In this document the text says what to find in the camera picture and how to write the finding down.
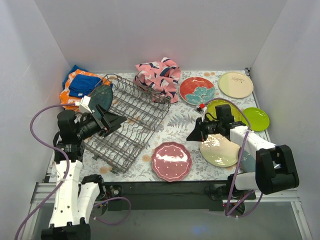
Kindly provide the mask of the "dark teal plate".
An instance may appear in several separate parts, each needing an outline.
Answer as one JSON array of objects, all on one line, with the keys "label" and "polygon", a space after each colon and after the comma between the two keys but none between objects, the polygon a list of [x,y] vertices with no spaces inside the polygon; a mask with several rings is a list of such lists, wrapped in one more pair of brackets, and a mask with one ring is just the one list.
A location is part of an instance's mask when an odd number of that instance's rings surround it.
[{"label": "dark teal plate", "polygon": [[89,108],[94,111],[97,118],[101,119],[102,115],[98,112],[97,105],[100,105],[104,112],[108,111],[113,101],[113,89],[110,85],[103,84],[95,88],[89,97]]}]

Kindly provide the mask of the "pink dotted plate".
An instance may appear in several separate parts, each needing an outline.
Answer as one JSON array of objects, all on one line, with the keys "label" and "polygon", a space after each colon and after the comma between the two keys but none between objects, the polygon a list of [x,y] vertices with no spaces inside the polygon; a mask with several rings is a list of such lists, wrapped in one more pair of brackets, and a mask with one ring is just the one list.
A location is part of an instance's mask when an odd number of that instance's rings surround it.
[{"label": "pink dotted plate", "polygon": [[154,149],[151,167],[167,182],[182,181],[191,171],[193,160],[187,148],[177,142],[164,142]]}]

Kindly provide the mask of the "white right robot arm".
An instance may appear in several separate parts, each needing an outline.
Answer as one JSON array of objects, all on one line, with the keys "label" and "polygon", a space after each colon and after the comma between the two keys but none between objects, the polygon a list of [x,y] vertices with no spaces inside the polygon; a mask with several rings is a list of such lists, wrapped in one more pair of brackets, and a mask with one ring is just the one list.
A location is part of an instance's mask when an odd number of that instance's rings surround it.
[{"label": "white right robot arm", "polygon": [[255,170],[234,174],[226,186],[227,195],[237,199],[245,190],[259,190],[264,195],[297,188],[300,184],[292,150],[276,145],[250,131],[241,121],[235,121],[228,104],[215,107],[216,117],[201,116],[187,141],[204,142],[208,136],[220,134],[238,144],[255,159]]}]

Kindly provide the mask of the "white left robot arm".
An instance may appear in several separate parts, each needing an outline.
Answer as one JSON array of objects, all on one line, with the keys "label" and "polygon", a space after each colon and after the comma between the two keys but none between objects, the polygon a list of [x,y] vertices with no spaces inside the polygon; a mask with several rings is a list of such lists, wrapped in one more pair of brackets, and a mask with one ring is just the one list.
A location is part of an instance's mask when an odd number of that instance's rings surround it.
[{"label": "white left robot arm", "polygon": [[57,115],[60,141],[54,146],[56,186],[54,209],[43,240],[89,240],[89,218],[96,200],[107,195],[104,180],[99,174],[80,179],[83,164],[84,141],[100,133],[108,136],[119,129],[126,117],[111,113],[96,105],[87,110],[79,121],[74,110]]}]

